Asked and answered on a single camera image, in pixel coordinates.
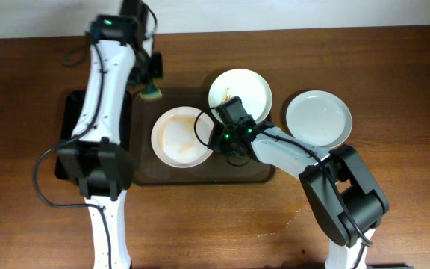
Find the light grey plate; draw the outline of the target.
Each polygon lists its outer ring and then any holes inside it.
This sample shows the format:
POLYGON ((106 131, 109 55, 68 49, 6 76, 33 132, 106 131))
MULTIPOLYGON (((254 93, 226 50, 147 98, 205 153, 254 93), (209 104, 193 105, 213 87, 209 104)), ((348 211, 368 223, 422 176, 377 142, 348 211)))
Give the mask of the light grey plate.
POLYGON ((330 149, 348 139, 353 124, 345 102, 322 90, 298 93, 287 105, 284 121, 296 139, 330 149))

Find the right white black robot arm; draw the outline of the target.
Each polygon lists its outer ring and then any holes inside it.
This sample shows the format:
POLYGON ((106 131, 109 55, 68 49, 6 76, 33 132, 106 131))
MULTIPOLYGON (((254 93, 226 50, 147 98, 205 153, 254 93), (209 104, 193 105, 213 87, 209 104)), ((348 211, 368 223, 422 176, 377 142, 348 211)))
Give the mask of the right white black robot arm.
POLYGON ((247 155, 298 179, 322 231, 329 238, 326 268, 365 268, 371 237, 389 210, 387 197, 356 150, 310 146, 271 122, 217 123, 209 149, 247 155))

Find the green yellow sponge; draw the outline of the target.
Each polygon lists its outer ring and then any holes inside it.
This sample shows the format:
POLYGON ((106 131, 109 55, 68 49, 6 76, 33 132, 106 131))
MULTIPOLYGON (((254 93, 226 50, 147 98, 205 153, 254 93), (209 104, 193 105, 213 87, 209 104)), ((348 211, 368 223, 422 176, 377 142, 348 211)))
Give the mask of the green yellow sponge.
POLYGON ((159 86, 157 86, 153 81, 150 81, 139 92, 139 96, 145 101, 155 101, 161 99, 163 94, 159 86))

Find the white plate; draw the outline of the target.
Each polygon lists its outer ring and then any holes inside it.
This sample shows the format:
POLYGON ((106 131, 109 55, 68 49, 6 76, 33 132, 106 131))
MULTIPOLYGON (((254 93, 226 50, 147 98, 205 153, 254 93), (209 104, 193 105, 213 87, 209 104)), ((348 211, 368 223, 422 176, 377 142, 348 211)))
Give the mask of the white plate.
POLYGON ((175 168, 195 167, 205 162, 212 150, 207 144, 213 120, 200 109, 181 106, 163 113, 152 127, 151 145, 155 155, 165 164, 175 168))
POLYGON ((238 96, 256 123, 265 120, 272 107, 272 91, 267 81, 249 69, 231 69, 219 75, 208 92, 208 104, 216 107, 238 96))

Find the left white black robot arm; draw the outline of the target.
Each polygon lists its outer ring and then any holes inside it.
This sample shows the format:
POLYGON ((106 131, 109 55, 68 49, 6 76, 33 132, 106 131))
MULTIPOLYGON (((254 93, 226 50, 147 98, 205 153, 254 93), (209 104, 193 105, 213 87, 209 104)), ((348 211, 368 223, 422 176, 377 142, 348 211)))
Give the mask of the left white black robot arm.
POLYGON ((95 268, 130 268, 124 205, 134 170, 121 145, 129 81, 151 79, 155 19, 99 15, 91 23, 90 73, 80 115, 67 145, 57 151, 90 213, 95 268))

